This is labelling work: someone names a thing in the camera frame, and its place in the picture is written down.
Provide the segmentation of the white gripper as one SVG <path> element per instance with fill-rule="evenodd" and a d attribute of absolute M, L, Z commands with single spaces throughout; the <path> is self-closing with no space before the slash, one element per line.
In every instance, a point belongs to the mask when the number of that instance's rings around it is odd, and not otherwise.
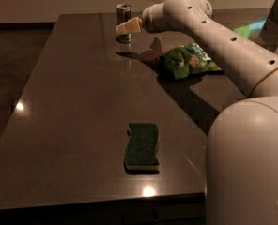
<path fill-rule="evenodd" d="M 160 33 L 165 30 L 166 22 L 163 17 L 163 3 L 154 4 L 144 9 L 142 19 L 139 17 L 119 24 L 116 27 L 118 35 L 140 33 L 143 28 L 149 33 Z"/>

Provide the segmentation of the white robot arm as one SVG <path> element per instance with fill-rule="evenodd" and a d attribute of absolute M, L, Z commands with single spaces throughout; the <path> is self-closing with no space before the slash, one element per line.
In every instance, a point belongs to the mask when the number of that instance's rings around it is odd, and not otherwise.
<path fill-rule="evenodd" d="M 278 55 L 213 21 L 207 0 L 165 0 L 120 35 L 179 31 L 245 96 L 213 122 L 206 151 L 206 224 L 278 225 Z"/>

